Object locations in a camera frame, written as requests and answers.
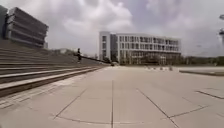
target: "pedestrian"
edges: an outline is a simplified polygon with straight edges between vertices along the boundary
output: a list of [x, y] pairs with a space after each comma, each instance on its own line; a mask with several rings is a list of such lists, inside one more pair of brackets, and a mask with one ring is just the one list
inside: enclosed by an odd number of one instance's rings
[[80, 52], [80, 48], [78, 48], [77, 56], [78, 56], [78, 63], [80, 63], [81, 60], [82, 60], [82, 56], [81, 56], [81, 52]]

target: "staircase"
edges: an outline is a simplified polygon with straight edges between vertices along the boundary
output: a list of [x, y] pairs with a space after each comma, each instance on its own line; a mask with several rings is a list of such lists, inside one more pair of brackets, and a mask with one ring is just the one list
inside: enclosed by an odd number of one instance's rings
[[56, 55], [10, 42], [0, 42], [0, 97], [103, 68], [87, 58]]

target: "paved ground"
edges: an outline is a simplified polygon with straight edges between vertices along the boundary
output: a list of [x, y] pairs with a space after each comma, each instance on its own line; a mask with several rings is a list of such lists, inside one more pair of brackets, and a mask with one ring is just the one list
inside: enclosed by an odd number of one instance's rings
[[3, 128], [223, 128], [224, 78], [108, 67], [0, 99]]

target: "building facade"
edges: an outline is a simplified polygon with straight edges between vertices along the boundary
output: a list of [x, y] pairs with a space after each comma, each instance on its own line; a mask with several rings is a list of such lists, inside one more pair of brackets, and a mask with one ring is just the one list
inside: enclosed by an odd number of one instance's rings
[[0, 5], [0, 39], [5, 35], [5, 23], [7, 16], [7, 9]]
[[12, 42], [44, 48], [48, 26], [19, 8], [9, 10], [6, 37]]
[[99, 57], [120, 64], [174, 64], [181, 56], [180, 39], [147, 34], [100, 32]]

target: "sky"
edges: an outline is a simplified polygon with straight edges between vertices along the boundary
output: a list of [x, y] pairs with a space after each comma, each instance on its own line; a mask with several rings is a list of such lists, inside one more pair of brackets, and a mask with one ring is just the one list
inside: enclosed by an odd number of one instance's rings
[[49, 48], [98, 53], [99, 31], [181, 39], [184, 55], [224, 55], [224, 0], [0, 0], [49, 26]]

